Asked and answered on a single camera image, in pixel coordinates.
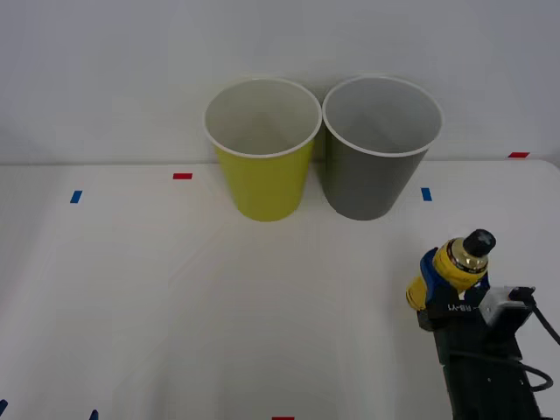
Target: white table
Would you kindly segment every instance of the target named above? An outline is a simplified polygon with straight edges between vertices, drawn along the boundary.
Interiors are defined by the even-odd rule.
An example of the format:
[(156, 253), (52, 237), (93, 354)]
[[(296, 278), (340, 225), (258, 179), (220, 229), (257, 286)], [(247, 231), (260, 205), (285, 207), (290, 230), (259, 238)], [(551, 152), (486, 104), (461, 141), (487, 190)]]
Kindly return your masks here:
[[(491, 283), (536, 286), (560, 327), (560, 172), (540, 161), (423, 163), (367, 222), (314, 174), (292, 216), (248, 220), (212, 164), (5, 166), (0, 197), (7, 419), (450, 419), (404, 291), (424, 252), (475, 228), (498, 239)], [(536, 319), (518, 339), (560, 381)], [(537, 394), (544, 415), (558, 390)]]

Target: cup rim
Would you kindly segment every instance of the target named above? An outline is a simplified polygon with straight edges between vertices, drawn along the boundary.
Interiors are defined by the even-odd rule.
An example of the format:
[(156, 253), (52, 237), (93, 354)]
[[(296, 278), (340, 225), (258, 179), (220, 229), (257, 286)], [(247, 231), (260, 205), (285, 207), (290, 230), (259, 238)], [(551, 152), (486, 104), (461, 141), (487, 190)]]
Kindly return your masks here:
[[(248, 153), (241, 153), (239, 151), (229, 149), (228, 147), (226, 147), (223, 144), (221, 144), (220, 142), (218, 142), (210, 134), (210, 132), (208, 131), (208, 127), (207, 127), (207, 112), (208, 112), (208, 109), (210, 108), (210, 105), (212, 105), (212, 102), (214, 102), (216, 100), (216, 98), (218, 96), (220, 96), (223, 92), (225, 92), (229, 89), (232, 89), (232, 88), (236, 88), (236, 87), (238, 87), (240, 85), (243, 85), (245, 83), (250, 83), (252, 81), (274, 81), (274, 82), (277, 82), (277, 83), (284, 83), (284, 84), (291, 85), (294, 88), (297, 88), (297, 89), (301, 90), (307, 96), (309, 96), (311, 98), (311, 100), (313, 101), (313, 103), (315, 104), (315, 106), (317, 108), (317, 112), (318, 112), (318, 121), (317, 121), (317, 124), (316, 124), (315, 128), (313, 129), (313, 132), (303, 142), (298, 143), (297, 145), (295, 145), (292, 148), (289, 148), (288, 150), (279, 151), (278, 153), (269, 153), (269, 154), (266, 154), (266, 155), (251, 155), (251, 154), (248, 154)], [(299, 83), (296, 83), (295, 81), (286, 80), (286, 79), (282, 79), (282, 78), (278, 78), (278, 77), (251, 77), (249, 79), (244, 79), (244, 80), (237, 81), (236, 83), (230, 84), (226, 88), (222, 89), (206, 106), (206, 110), (204, 111), (204, 115), (203, 115), (203, 123), (204, 123), (203, 124), (204, 134), (206, 135), (206, 138), (208, 138), (214, 146), (218, 147), (219, 149), (225, 151), (226, 153), (228, 153), (230, 155), (238, 156), (240, 158), (250, 158), (250, 159), (279, 158), (281, 156), (288, 155), (290, 153), (293, 153), (294, 151), (298, 151), (299, 149), (302, 149), (311, 140), (313, 140), (313, 138), (315, 138), (315, 136), (319, 132), (319, 129), (321, 128), (321, 124), (323, 123), (323, 110), (321, 109), (321, 104), (319, 103), (319, 100), (317, 99), (317, 97), (309, 89), (307, 89), (303, 85), (300, 85)]]
[[(396, 81), (398, 83), (402, 83), (403, 85), (408, 85), (411, 88), (414, 88), (414, 89), (420, 91), (421, 93), (423, 93), (424, 95), (426, 95), (426, 97), (436, 106), (437, 112), (439, 113), (440, 124), (439, 124), (439, 128), (437, 129), (437, 133), (434, 136), (434, 138), (432, 138), (429, 143), (425, 144), (424, 146), (422, 146), (419, 149), (404, 151), (402, 153), (385, 153), (385, 152), (381, 152), (381, 151), (374, 151), (374, 150), (370, 150), (370, 149), (365, 149), (363, 147), (357, 146), (356, 144), (350, 143), (348, 140), (346, 140), (344, 137), (342, 137), (335, 129), (333, 129), (333, 127), (329, 123), (328, 118), (326, 117), (326, 104), (328, 103), (328, 101), (331, 98), (331, 96), (333, 95), (333, 93), (336, 92), (337, 90), (339, 90), (340, 88), (343, 88), (345, 85), (348, 85), (350, 83), (354, 83), (355, 81), (362, 81), (362, 80), (365, 80), (365, 79), (384, 79), (384, 80), (388, 80), (388, 81)], [(379, 156), (381, 158), (406, 158), (407, 156), (413, 156), (413, 155), (417, 155), (418, 153), (422, 153), (423, 151), (427, 151), (430, 148), (431, 144), (434, 143), (436, 141), (436, 139), (439, 137), (439, 135), (441, 134), (441, 130), (444, 127), (444, 112), (441, 109), (441, 107), (439, 106), (438, 102), (434, 99), (434, 97), (431, 94), (428, 93), (428, 91), (426, 91), (422, 87), (419, 87), (417, 84), (412, 83), (411, 81), (402, 79), (402, 78), (394, 76), (394, 75), (389, 75), (389, 74), (361, 74), (359, 76), (352, 77), (352, 78), (347, 79), (347, 80), (343, 80), (339, 84), (332, 87), (331, 90), (329, 90), (328, 94), (326, 94), (325, 100), (323, 101), (322, 112), (323, 112), (323, 121), (325, 122), (325, 126), (328, 128), (328, 130), (331, 132), (331, 134), (333, 136), (335, 136), (340, 142), (342, 142), (346, 146), (354, 149), (355, 151), (360, 151), (360, 152), (366, 153), (368, 155)]]

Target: black knob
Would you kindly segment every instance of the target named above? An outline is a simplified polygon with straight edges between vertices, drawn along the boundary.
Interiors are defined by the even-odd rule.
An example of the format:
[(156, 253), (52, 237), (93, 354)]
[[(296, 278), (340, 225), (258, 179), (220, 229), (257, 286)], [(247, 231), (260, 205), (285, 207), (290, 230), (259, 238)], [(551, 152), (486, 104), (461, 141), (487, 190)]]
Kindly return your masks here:
[(496, 238), (484, 229), (476, 229), (463, 241), (463, 248), (472, 256), (487, 256), (496, 246)]

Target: paper cup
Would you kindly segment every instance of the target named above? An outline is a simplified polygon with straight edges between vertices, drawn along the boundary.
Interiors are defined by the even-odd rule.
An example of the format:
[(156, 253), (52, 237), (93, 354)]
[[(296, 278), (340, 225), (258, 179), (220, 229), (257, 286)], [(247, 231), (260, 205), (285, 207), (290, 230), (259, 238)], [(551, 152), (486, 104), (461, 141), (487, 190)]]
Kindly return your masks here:
[(278, 221), (298, 208), (321, 123), (317, 98), (288, 80), (245, 80), (210, 102), (206, 136), (242, 214)]
[(357, 221), (383, 216), (443, 125), (436, 101), (420, 87), (388, 76), (343, 81), (323, 102), (325, 196)]

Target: blue gripper part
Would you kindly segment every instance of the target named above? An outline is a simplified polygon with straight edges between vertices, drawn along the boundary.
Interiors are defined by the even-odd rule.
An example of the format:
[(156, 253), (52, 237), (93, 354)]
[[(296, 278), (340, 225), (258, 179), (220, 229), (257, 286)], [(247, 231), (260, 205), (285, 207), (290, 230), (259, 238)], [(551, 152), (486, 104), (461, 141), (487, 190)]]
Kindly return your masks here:
[[(436, 269), (434, 269), (433, 261), (434, 256), (436, 256), (436, 252), (438, 252), (438, 249), (434, 248), (431, 251), (428, 251), (422, 257), (422, 260), (420, 260), (420, 271), (422, 272), (423, 280), (426, 282), (426, 287), (428, 289), (426, 291), (426, 304), (431, 301), (434, 290), (437, 287), (452, 288), (452, 286), (438, 274)], [(486, 273), (477, 284), (485, 289), (488, 289), (490, 287), (490, 284), (488, 283), (488, 273)]]

